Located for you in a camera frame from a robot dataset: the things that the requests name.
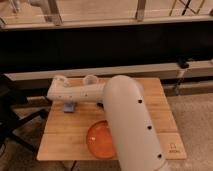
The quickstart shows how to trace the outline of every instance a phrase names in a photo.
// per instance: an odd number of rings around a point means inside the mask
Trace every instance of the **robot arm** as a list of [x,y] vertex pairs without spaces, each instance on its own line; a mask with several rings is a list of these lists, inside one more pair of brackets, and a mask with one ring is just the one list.
[[54,79],[48,98],[102,101],[122,171],[169,171],[139,83],[127,76],[83,87],[64,87],[64,82]]

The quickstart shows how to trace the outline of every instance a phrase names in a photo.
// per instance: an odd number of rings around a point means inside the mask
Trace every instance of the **orange bowl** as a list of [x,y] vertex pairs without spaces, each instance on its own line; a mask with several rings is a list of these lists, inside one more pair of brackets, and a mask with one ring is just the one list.
[[90,127],[86,137],[89,151],[99,159],[115,157],[115,148],[107,121],[100,121]]

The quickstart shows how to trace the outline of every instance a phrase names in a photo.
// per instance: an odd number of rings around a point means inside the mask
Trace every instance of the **black wall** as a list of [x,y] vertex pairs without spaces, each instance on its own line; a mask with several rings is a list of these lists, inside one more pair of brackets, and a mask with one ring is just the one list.
[[0,32],[0,72],[213,58],[213,22]]

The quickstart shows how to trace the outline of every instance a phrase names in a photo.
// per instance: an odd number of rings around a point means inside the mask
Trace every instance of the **wooden table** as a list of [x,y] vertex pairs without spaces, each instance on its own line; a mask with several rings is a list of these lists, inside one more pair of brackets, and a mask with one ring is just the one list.
[[[167,159],[185,159],[186,152],[178,133],[158,78],[137,78],[143,85],[145,102],[158,133]],[[82,79],[71,78],[71,85],[82,84]],[[40,161],[97,160],[87,149],[86,134],[94,123],[105,120],[101,107],[95,103],[79,103],[75,113],[65,114],[63,103],[53,102],[37,159]]]

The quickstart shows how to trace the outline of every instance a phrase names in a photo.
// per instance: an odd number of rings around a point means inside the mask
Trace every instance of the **chair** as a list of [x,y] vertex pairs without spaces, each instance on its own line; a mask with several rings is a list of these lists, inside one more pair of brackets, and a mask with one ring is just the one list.
[[38,151],[36,147],[25,142],[13,133],[15,129],[21,127],[35,117],[40,116],[41,118],[46,118],[48,115],[48,113],[42,109],[20,119],[12,110],[11,105],[26,104],[27,102],[25,94],[19,90],[8,77],[0,74],[0,147],[6,138],[10,138],[32,152]]

